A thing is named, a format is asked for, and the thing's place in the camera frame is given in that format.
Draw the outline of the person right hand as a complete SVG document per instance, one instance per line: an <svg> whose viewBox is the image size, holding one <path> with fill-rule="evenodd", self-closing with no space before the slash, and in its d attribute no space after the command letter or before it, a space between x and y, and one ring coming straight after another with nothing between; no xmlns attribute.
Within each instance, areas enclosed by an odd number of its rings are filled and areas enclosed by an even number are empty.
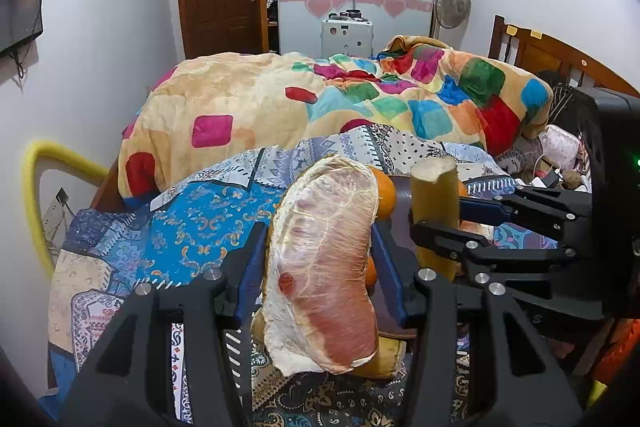
<svg viewBox="0 0 640 427"><path fill-rule="evenodd" d="M588 375L602 384L611 384L639 343L639 320L608 321L586 343L564 343L548 339L552 355L573 377Z"/></svg>

